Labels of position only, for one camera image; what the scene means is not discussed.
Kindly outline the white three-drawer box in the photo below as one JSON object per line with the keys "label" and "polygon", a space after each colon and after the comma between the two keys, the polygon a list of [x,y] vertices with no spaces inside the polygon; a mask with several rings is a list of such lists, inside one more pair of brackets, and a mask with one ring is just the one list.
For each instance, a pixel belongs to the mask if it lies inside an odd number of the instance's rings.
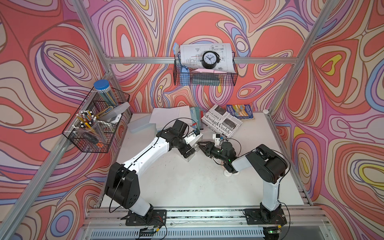
{"label": "white three-drawer box", "polygon": [[180,154],[183,156],[186,162],[189,162],[195,154],[199,151],[198,142],[201,142],[203,139],[203,134],[195,134],[194,132],[188,134],[184,140],[185,144],[181,149],[179,149]]}

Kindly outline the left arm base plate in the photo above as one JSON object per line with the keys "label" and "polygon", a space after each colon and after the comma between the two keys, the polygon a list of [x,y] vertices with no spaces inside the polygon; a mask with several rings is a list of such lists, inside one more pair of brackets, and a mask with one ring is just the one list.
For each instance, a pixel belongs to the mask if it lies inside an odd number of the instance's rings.
{"label": "left arm base plate", "polygon": [[161,226],[166,223],[167,211],[166,210],[150,210],[144,217],[139,216],[132,211],[121,218],[126,221],[126,226]]}

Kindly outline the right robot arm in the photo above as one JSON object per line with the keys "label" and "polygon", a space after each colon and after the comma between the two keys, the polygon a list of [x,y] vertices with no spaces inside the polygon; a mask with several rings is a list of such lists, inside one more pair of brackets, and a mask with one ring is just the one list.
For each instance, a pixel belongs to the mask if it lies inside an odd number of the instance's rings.
{"label": "right robot arm", "polygon": [[222,143],[219,148],[211,141],[199,142],[198,146],[208,158],[222,161],[221,165],[229,175],[248,168],[253,168],[258,173],[263,180],[263,199],[258,211],[260,220],[268,223],[273,217],[284,214],[279,201],[279,184],[286,175],[288,164],[274,150],[261,144],[248,153],[237,156],[229,142]]}

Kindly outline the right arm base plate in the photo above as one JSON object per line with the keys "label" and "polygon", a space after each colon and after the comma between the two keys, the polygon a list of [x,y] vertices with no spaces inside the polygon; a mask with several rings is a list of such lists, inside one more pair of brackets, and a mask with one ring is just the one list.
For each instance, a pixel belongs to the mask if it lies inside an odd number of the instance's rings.
{"label": "right arm base plate", "polygon": [[269,211],[263,207],[259,209],[244,209],[243,214],[248,225],[284,226],[288,222],[281,205],[274,211]]}

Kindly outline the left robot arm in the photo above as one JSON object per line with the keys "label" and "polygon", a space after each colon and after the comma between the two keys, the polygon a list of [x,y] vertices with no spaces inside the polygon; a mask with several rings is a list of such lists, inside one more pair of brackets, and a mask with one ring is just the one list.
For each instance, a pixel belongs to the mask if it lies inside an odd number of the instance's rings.
{"label": "left robot arm", "polygon": [[189,125],[184,118],[172,120],[173,126],[159,131],[152,142],[131,159],[111,165],[105,195],[120,207],[143,218],[151,218],[153,206],[141,197],[139,178],[160,157],[177,149],[184,159],[196,152],[196,145],[203,134],[199,129],[188,133]]}

